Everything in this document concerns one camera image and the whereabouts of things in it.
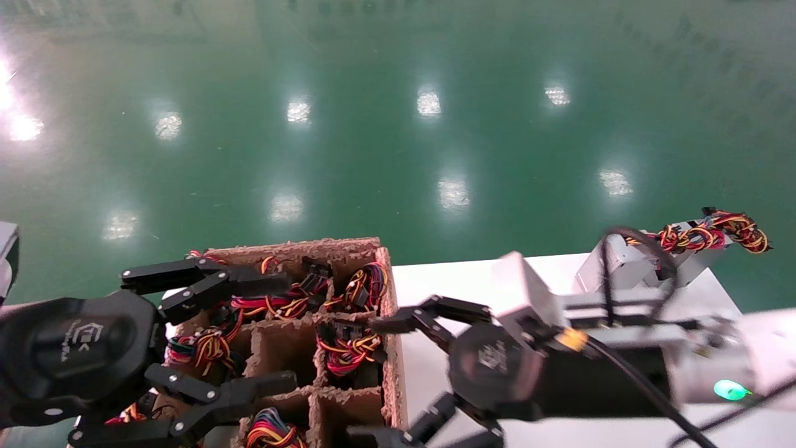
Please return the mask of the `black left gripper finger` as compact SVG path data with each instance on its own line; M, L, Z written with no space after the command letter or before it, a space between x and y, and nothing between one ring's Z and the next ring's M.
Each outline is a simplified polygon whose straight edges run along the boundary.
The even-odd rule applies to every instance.
M126 269L121 287L143 296L176 292L160 304L162 317L181 324L232 297L262 297L287 292L286 273L261 273L251 266L228 266L210 258L185 258Z

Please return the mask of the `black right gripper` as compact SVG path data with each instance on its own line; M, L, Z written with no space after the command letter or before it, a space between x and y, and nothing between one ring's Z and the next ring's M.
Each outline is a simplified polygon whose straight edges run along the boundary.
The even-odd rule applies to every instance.
M438 319L472 325L455 337ZM669 419L675 414L673 386L664 348L614 347L589 335L569 348L545 334L538 346L525 346L506 329L491 324L483 304L432 295L370 320L379 335L420 331L448 352L454 393L441 394L407 430L392 426L350 426L353 442L376 447L426 447L456 411L483 423L482 431L446 447L503 447L495 420Z

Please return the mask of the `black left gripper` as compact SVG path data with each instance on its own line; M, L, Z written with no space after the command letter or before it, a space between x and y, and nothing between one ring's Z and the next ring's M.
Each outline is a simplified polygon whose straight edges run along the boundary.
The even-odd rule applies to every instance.
M213 386L161 365L165 328L156 306L131 291L62 297L2 308L2 428L83 417L71 447L195 447L217 426L250 415L262 399L297 387L279 371ZM170 419L107 425L150 388L190 407Z

